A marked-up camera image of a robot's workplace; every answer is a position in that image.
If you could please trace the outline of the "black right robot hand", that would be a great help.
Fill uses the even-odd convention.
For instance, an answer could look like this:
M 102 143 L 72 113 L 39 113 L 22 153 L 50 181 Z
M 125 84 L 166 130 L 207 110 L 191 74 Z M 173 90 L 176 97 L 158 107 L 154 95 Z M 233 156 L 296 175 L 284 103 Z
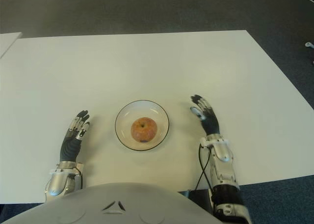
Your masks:
M 190 107 L 190 111 L 199 118 L 206 135 L 219 134 L 219 122 L 212 106 L 200 95 L 191 96 L 191 100 L 197 107 Z

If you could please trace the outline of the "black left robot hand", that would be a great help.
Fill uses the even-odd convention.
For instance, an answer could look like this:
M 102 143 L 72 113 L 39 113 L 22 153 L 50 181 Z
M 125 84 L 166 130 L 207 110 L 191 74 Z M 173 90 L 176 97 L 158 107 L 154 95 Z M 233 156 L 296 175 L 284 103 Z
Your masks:
M 90 122 L 88 122 L 89 117 L 88 110 L 83 110 L 71 121 L 61 145 L 60 162 L 76 162 L 81 142 L 90 126 Z

